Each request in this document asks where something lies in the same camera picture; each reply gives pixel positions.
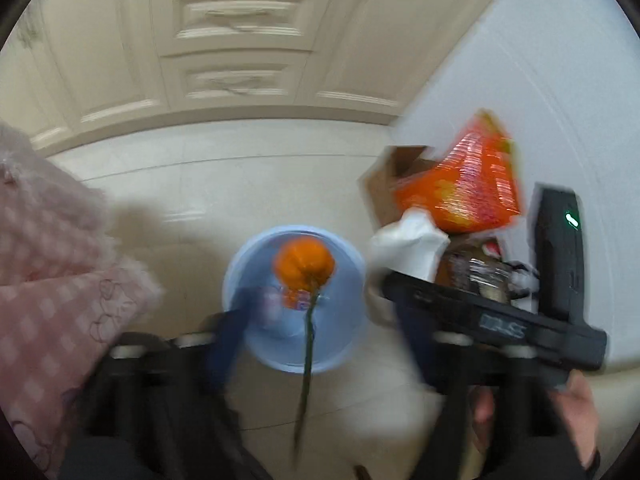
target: black sleeve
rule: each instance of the black sleeve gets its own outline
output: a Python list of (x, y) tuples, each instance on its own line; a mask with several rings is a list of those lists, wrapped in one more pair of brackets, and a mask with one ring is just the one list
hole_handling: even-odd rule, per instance
[(574, 445), (564, 436), (526, 439), (504, 462), (479, 480), (592, 480), (600, 465), (596, 453), (585, 471)]

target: white wall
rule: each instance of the white wall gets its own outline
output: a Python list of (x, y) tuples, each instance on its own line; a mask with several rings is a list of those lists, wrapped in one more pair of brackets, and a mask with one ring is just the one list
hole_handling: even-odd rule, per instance
[[(398, 121), (398, 144), (446, 150), (477, 108), (494, 110), (535, 182), (582, 199), (588, 320), (609, 361), (640, 359), (640, 40), (615, 0), (497, 0)], [(508, 235), (526, 258), (524, 225)]]

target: human hand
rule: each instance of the human hand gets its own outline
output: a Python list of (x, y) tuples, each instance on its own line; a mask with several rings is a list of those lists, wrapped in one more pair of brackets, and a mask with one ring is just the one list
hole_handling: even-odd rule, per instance
[[(475, 396), (473, 425), (477, 439), (476, 447), (486, 450), (494, 418), (494, 395), (489, 388), (480, 387)], [(596, 436), (600, 423), (589, 382), (583, 373), (574, 370), (569, 377), (566, 390), (549, 392), (549, 397), (564, 419), (582, 467), (587, 469), (596, 453)]]

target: white cloth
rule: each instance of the white cloth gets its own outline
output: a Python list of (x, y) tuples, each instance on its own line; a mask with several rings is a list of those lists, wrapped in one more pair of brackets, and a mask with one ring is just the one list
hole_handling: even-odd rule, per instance
[(408, 209), (399, 222), (380, 229), (369, 242), (369, 270), (387, 268), (432, 282), (449, 237), (424, 209)]

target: green led light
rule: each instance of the green led light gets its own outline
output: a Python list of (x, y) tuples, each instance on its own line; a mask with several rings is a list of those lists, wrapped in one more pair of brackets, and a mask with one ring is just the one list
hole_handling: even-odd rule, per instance
[(574, 229), (577, 229), (578, 227), (580, 227), (580, 222), (578, 222), (574, 216), (571, 214), (570, 211), (567, 211), (564, 215), (564, 218), (566, 218), (566, 221), (569, 223), (569, 225), (571, 227), (573, 227)]

